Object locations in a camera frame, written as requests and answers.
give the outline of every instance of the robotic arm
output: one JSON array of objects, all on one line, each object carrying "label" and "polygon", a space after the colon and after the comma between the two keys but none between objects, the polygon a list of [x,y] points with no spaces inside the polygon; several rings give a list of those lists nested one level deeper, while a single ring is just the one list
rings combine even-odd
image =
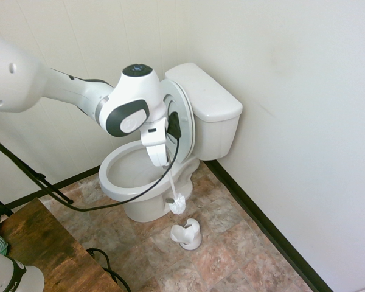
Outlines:
[{"label": "robotic arm", "polygon": [[0,39],[0,111],[25,111],[41,97],[77,106],[107,133],[124,137],[138,128],[155,166],[167,165],[166,105],[157,74],[134,64],[122,71],[115,88],[48,68]]}]

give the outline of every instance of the wooden table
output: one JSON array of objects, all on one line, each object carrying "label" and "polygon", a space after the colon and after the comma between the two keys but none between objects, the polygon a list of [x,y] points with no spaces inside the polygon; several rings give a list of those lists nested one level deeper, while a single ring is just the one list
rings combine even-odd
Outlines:
[{"label": "wooden table", "polygon": [[44,292],[123,291],[38,200],[0,225],[9,257],[38,267]]}]

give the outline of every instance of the white toilet brush holder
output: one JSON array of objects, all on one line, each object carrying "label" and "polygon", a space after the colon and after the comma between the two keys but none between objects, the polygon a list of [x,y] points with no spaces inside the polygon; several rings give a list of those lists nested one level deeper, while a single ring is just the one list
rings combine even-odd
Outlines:
[{"label": "white toilet brush holder", "polygon": [[199,222],[190,218],[184,227],[173,225],[170,230],[170,238],[174,242],[178,242],[182,248],[193,251],[199,247],[202,239]]}]

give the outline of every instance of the toilet brush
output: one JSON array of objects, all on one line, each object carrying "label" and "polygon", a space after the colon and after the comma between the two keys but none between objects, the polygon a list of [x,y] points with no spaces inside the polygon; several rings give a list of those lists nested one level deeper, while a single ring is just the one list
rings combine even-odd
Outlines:
[{"label": "toilet brush", "polygon": [[175,183],[173,182],[173,176],[171,172],[168,172],[168,177],[170,185],[172,186],[173,196],[175,198],[167,198],[165,201],[166,203],[169,203],[169,208],[173,214],[181,214],[185,211],[185,197],[180,193],[176,193]]}]

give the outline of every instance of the toilet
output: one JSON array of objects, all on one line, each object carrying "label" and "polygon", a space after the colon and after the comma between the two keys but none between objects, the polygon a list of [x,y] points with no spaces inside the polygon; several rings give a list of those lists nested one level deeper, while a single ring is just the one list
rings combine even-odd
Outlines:
[{"label": "toilet", "polygon": [[[193,63],[168,70],[161,82],[167,114],[179,116],[181,138],[178,154],[170,169],[177,193],[186,200],[192,194],[192,173],[200,160],[219,159],[228,154],[234,140],[242,104],[212,77]],[[173,157],[176,141],[167,137]],[[141,141],[125,144],[102,162],[99,181],[103,192],[116,201],[125,201],[152,186],[165,172],[155,167]],[[138,199],[123,205],[129,218],[150,222],[169,213],[166,198],[173,198],[168,176]]]}]

